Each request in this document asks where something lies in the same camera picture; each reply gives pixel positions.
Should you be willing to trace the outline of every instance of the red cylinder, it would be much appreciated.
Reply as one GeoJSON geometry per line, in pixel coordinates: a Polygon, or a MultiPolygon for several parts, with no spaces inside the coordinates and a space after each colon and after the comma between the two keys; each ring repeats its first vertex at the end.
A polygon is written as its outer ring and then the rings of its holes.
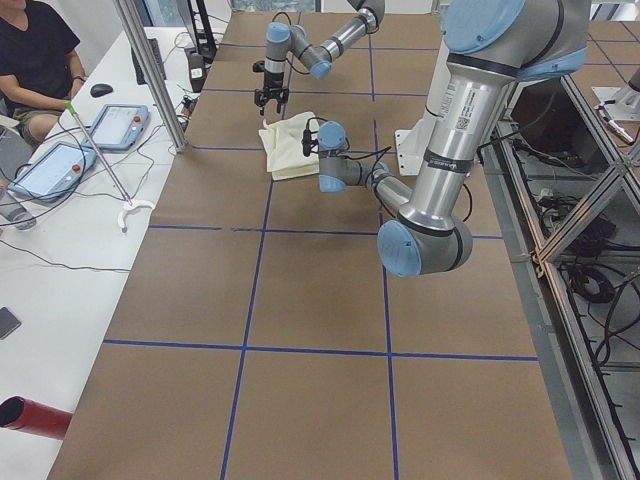
{"type": "Polygon", "coordinates": [[[22,397],[11,397],[0,405],[0,427],[62,440],[71,414],[22,397]]]}

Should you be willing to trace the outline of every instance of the person's arm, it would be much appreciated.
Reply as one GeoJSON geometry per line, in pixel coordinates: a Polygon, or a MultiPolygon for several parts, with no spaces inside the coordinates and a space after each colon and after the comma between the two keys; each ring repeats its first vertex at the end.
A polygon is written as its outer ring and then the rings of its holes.
{"type": "Polygon", "coordinates": [[[65,109],[65,101],[22,88],[15,75],[0,76],[0,91],[12,102],[43,110],[65,109]]]}
{"type": "Polygon", "coordinates": [[[80,57],[76,53],[75,50],[71,50],[71,52],[67,53],[67,64],[69,65],[69,71],[71,72],[71,78],[73,79],[73,84],[71,85],[71,98],[76,96],[76,93],[82,88],[84,85],[84,67],[82,66],[82,62],[80,61],[80,57]]]}

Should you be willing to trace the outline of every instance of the white cloth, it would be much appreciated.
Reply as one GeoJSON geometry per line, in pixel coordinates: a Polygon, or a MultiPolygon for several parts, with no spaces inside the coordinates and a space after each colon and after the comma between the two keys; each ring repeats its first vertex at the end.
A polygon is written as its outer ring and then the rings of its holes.
{"type": "MultiPolygon", "coordinates": [[[[305,157],[302,154],[302,132],[311,117],[315,117],[313,112],[305,112],[271,125],[263,121],[264,130],[258,130],[258,134],[267,152],[267,172],[274,180],[318,173],[318,155],[312,153],[305,157]]],[[[309,128],[317,132],[318,122],[311,120],[309,128]]]]}

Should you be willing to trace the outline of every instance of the black shirt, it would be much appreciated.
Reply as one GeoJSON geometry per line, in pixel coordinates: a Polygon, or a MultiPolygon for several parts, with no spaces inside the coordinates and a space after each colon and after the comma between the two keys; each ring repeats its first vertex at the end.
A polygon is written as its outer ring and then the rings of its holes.
{"type": "MultiPolygon", "coordinates": [[[[58,13],[46,3],[27,0],[25,32],[0,18],[0,75],[15,75],[21,87],[48,97],[71,91],[65,56],[80,43],[58,13]]],[[[5,99],[10,112],[23,105],[5,99]]]]}

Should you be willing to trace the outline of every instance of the khaki shorts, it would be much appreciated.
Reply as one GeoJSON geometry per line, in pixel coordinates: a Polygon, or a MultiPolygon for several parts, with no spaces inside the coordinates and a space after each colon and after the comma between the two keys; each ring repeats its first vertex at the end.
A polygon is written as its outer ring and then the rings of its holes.
{"type": "Polygon", "coordinates": [[[20,122],[16,127],[20,132],[20,135],[24,138],[25,142],[34,148],[40,145],[40,142],[31,135],[31,132],[29,131],[29,122],[33,117],[38,115],[55,115],[56,117],[59,117],[62,115],[62,112],[59,110],[38,110],[30,107],[18,107],[13,112],[13,118],[20,122]]]}

